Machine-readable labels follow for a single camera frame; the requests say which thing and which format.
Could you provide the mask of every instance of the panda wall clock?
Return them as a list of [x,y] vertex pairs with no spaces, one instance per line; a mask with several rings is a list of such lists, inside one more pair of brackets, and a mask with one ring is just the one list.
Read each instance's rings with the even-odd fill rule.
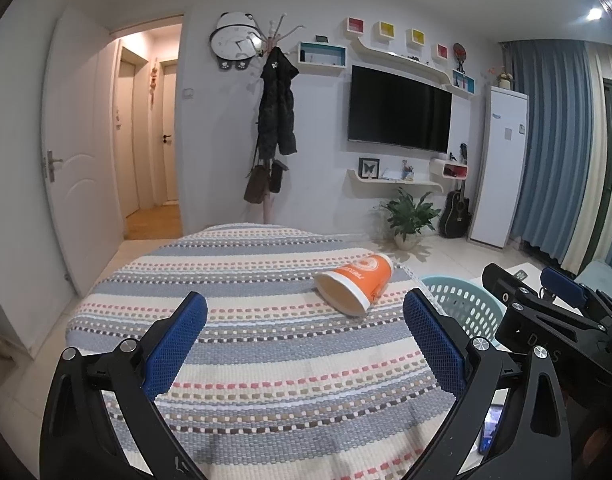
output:
[[246,70],[250,60],[263,50],[263,40],[252,14],[225,12],[209,38],[219,68]]

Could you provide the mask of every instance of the paper cup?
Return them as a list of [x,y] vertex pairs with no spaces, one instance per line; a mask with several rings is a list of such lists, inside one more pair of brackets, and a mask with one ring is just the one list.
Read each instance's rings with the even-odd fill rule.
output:
[[324,299],[348,316],[363,316],[381,295],[392,276],[393,265],[385,254],[371,254],[361,260],[327,270],[315,276]]

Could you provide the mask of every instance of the black bag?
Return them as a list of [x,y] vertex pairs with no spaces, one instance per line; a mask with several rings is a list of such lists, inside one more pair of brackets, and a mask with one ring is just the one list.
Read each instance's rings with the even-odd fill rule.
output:
[[271,193],[279,193],[281,191],[281,179],[284,171],[288,171],[288,166],[281,160],[273,160],[268,181],[268,190]]
[[268,193],[268,168],[262,164],[257,164],[250,172],[244,200],[251,204],[260,204],[263,197]]

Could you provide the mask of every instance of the black acoustic guitar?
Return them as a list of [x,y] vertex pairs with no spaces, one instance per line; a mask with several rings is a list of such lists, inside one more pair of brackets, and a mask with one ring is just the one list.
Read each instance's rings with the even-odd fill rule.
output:
[[[461,144],[461,158],[468,163],[468,149]],[[471,214],[468,212],[470,199],[464,197],[466,181],[460,181],[459,189],[451,191],[446,197],[446,206],[439,218],[439,234],[444,238],[461,238],[468,232]]]

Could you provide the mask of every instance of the television screen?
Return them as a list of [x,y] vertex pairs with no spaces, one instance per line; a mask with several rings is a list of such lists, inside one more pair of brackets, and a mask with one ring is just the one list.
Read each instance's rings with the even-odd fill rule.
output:
[[446,153],[451,107],[450,92],[353,66],[348,139]]

